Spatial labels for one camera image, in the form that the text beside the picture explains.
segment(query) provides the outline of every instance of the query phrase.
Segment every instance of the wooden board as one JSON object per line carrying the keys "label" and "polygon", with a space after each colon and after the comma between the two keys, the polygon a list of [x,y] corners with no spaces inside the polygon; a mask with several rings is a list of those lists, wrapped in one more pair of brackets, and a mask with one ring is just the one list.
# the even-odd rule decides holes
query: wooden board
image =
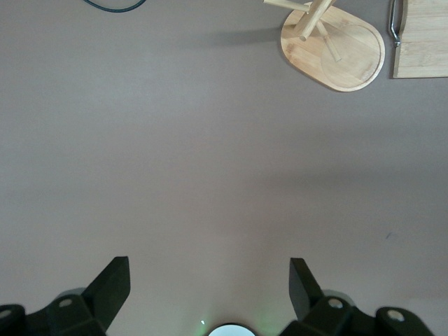
{"label": "wooden board", "polygon": [[323,14],[321,21],[341,58],[336,62],[318,29],[306,41],[294,32],[303,15],[294,10],[281,30],[281,48],[294,67],[342,92],[362,89],[377,77],[384,63],[384,42],[371,24],[334,6]]}
{"label": "wooden board", "polygon": [[447,30],[447,0],[404,0],[393,77],[447,77]]}

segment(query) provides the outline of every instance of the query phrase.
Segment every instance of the round wooden tray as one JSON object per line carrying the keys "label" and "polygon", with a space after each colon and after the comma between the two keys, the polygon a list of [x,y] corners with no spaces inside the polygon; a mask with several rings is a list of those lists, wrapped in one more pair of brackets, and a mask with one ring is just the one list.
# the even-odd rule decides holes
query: round wooden tray
{"label": "round wooden tray", "polygon": [[318,29],[300,40],[294,26],[304,12],[294,10],[281,30],[281,48],[301,72],[336,91],[351,92],[369,85],[384,63],[384,41],[367,22],[334,6],[321,17],[328,36],[339,53],[336,60]]}

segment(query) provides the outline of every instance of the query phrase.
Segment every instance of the black cable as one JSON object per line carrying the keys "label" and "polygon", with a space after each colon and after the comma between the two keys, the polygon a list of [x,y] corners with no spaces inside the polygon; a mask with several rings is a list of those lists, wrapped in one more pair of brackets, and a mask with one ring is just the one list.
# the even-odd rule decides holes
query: black cable
{"label": "black cable", "polygon": [[89,5],[92,5],[92,6],[96,7],[96,8],[98,8],[98,9],[101,9],[102,11],[111,12],[111,13],[124,13],[124,12],[132,11],[133,9],[143,5],[143,3],[145,1],[146,0],[140,0],[135,5],[132,5],[132,6],[127,7],[127,8],[112,9],[112,8],[107,8],[107,7],[100,6],[99,4],[97,4],[95,2],[91,2],[90,0],[84,0],[84,2],[87,2]]}

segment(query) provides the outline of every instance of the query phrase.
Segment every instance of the wooden dowel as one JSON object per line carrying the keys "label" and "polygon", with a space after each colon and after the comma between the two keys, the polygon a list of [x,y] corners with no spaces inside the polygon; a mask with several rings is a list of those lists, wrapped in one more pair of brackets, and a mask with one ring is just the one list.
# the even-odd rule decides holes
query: wooden dowel
{"label": "wooden dowel", "polygon": [[309,12],[309,6],[308,5],[302,5],[300,3],[295,3],[288,0],[263,0],[265,4],[268,5],[274,5],[278,7],[288,8],[292,10],[298,10],[302,12]]}
{"label": "wooden dowel", "polygon": [[325,41],[325,45],[330,51],[330,54],[333,56],[333,59],[335,62],[340,61],[342,58],[339,55],[336,45],[333,43],[332,39],[330,38],[330,35],[328,34],[327,29],[323,26],[322,21],[318,21],[316,24],[317,29],[319,30],[319,33],[322,35],[323,40]]}
{"label": "wooden dowel", "polygon": [[294,27],[294,32],[300,34],[300,39],[306,41],[321,19],[325,11],[335,0],[314,0],[309,7],[309,14],[305,14]]}

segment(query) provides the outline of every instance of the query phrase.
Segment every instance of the white round object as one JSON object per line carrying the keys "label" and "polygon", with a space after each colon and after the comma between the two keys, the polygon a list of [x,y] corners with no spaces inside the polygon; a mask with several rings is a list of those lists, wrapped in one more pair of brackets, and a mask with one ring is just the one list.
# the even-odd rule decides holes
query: white round object
{"label": "white round object", "polygon": [[255,334],[241,325],[226,324],[217,327],[209,336],[255,336]]}

